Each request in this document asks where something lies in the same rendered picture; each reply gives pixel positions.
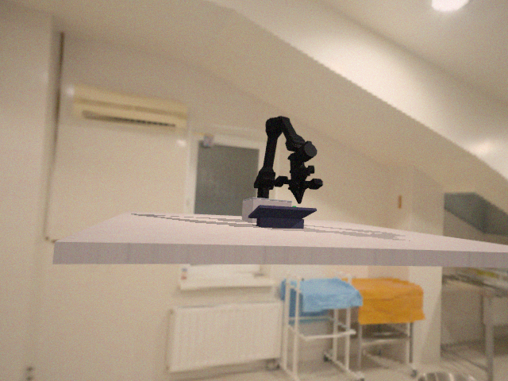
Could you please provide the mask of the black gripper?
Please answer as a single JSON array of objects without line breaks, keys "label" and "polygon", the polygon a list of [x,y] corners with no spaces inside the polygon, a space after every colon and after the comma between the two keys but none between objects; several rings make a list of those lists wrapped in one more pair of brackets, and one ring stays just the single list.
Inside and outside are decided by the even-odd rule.
[{"label": "black gripper", "polygon": [[323,186],[323,182],[321,179],[311,179],[310,181],[306,181],[306,177],[297,176],[292,177],[292,171],[294,165],[297,167],[302,167],[303,164],[293,164],[291,165],[291,179],[288,179],[287,176],[278,176],[274,181],[274,187],[282,187],[283,184],[289,184],[288,190],[291,190],[298,204],[301,204],[302,197],[304,195],[305,190],[309,187],[312,190],[317,190],[321,186]]}]

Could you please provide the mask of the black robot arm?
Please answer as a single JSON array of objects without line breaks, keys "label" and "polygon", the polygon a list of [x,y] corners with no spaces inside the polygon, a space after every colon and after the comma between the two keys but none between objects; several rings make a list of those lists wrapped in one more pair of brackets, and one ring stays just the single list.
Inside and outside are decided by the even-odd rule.
[{"label": "black robot arm", "polygon": [[288,156],[290,164],[303,164],[302,167],[294,165],[292,177],[310,176],[314,173],[314,165],[305,167],[304,162],[312,159],[317,155],[317,149],[312,145],[311,141],[305,142],[295,131],[288,117],[274,117],[266,121],[267,146],[264,156],[264,165],[260,169],[254,188],[258,188],[257,198],[269,198],[269,190],[274,188],[275,172],[273,163],[275,159],[275,150],[277,140],[283,133],[286,137],[286,147],[288,151],[293,153]]}]

